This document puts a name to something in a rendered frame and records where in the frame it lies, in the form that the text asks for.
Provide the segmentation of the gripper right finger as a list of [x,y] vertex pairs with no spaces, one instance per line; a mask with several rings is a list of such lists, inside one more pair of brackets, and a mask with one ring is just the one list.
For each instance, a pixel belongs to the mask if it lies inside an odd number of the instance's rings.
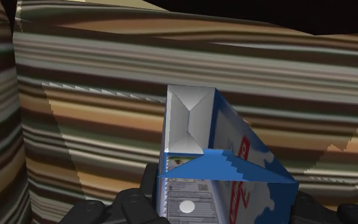
[[358,204],[340,204],[337,211],[299,191],[291,207],[289,224],[358,224]]

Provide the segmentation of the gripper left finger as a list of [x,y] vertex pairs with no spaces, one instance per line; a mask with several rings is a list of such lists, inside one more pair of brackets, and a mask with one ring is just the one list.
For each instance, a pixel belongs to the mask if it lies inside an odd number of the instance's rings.
[[148,164],[139,188],[122,190],[109,206],[99,200],[75,204],[59,224],[170,224],[156,212],[157,164]]

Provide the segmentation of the blue and white milk carton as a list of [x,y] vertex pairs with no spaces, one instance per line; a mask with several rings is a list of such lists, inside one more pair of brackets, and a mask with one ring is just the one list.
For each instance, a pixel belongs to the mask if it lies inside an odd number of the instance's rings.
[[298,182],[220,92],[167,88],[156,210],[171,224],[289,224]]

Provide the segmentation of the striped brown sofa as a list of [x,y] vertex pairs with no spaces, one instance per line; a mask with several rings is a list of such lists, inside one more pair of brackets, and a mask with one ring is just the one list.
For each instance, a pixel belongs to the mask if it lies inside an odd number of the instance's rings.
[[169,84],[218,89],[300,190],[358,204],[358,34],[143,0],[0,0],[0,224],[57,224],[138,187]]

